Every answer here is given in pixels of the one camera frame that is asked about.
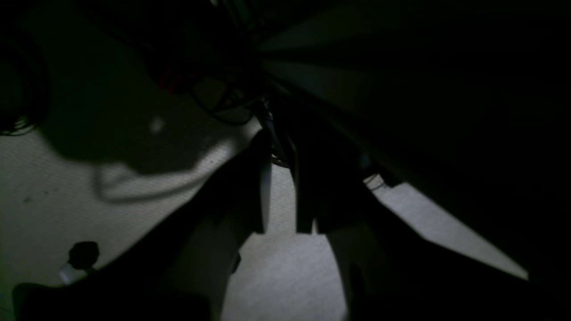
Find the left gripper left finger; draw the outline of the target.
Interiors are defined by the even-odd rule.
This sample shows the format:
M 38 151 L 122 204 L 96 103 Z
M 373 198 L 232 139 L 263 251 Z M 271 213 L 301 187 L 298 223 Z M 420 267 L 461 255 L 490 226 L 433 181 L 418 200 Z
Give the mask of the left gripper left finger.
M 269 221 L 271 134 L 224 163 L 116 260 L 72 285 L 22 283 L 18 321 L 220 321 L 241 246 Z

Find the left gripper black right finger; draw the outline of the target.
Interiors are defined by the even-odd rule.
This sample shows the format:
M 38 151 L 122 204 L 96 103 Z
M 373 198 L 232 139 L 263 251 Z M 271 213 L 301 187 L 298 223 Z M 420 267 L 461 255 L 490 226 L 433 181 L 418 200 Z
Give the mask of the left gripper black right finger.
M 536 284 L 428 242 L 339 157 L 335 141 L 292 135 L 297 232 L 325 235 L 353 321 L 568 321 Z

